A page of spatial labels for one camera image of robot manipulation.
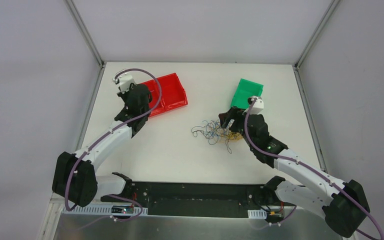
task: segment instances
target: green plastic container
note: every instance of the green plastic container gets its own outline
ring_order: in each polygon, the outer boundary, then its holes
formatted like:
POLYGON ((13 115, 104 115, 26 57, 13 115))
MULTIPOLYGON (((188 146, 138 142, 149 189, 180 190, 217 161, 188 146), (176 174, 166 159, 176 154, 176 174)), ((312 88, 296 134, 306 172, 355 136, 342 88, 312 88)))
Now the green plastic container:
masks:
POLYGON ((235 106, 240 109, 247 109, 249 107, 248 98, 251 96, 260 97, 262 93, 263 85, 242 78, 236 88, 230 107, 235 106))

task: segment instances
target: white wall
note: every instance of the white wall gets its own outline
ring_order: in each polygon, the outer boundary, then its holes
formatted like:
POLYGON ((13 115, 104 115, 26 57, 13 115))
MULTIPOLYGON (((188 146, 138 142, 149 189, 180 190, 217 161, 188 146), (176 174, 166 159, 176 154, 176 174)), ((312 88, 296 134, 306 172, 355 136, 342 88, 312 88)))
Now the white wall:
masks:
POLYGON ((331 0, 75 0, 105 61, 295 63, 331 0))
POLYGON ((64 1, 0 1, 0 240, 38 236, 97 75, 64 1))
POLYGON ((384 0, 343 1, 300 75, 327 169, 363 185, 384 229, 384 0))

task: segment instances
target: white tabletop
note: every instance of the white tabletop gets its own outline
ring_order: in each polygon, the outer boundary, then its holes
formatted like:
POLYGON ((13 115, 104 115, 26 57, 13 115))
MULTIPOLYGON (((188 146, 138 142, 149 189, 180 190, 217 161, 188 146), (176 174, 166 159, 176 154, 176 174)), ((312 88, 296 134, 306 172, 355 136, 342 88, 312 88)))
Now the white tabletop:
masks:
MULTIPOLYGON (((263 115, 272 136, 319 168, 310 128, 291 65, 108 62, 96 96, 83 145, 101 134, 123 108, 112 82, 115 74, 140 68, 156 77, 177 73, 188 105, 150 118, 142 130, 101 165, 97 175, 119 172, 134 181, 177 183, 265 184, 278 175, 293 178, 260 163, 244 140, 209 145, 191 128, 203 120, 217 120, 230 108, 241 78, 264 85, 263 115)), ((131 73, 136 83, 151 78, 131 73)))

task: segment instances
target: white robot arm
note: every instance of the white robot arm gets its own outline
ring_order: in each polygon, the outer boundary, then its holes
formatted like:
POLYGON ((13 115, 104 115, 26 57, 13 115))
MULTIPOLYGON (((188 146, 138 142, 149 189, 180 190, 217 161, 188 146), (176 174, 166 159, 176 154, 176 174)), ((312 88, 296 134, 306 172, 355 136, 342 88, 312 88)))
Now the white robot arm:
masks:
POLYGON ((120 173, 96 176, 96 172, 114 149, 133 138, 148 120, 149 114, 140 116, 150 110, 152 95, 149 89, 135 84, 133 77, 126 73, 114 78, 113 82, 119 89, 117 95, 124 101, 121 112, 108 129, 90 144, 73 154, 63 152, 57 159, 52 190, 61 196, 68 196, 80 207, 105 195, 120 194, 126 181, 131 181, 120 173))
POLYGON ((252 96, 248 103, 252 108, 232 107, 228 112, 219 114, 221 127, 227 128, 233 121, 229 129, 243 136, 260 162, 303 184, 299 186, 283 177, 273 177, 262 189, 266 201, 263 205, 282 201, 300 206, 325 219, 336 233, 349 238, 366 214, 342 192, 351 196, 369 213, 363 187, 354 180, 345 182, 305 162, 286 144, 269 134, 268 125, 260 114, 264 107, 261 98, 252 96))

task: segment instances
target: tangled wires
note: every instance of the tangled wires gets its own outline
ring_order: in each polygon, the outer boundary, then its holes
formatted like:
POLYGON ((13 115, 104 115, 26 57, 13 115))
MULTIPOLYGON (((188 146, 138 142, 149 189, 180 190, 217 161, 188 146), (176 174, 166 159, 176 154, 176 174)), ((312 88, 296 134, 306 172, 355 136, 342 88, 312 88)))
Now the tangled wires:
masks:
POLYGON ((194 137, 198 137, 198 133, 201 133, 207 140, 208 144, 214 145, 217 143, 226 144, 227 151, 232 154, 232 149, 229 147, 229 142, 236 142, 242 139, 242 136, 238 132, 231 132, 229 128, 222 128, 219 120, 202 121, 204 126, 194 126, 190 130, 194 137))

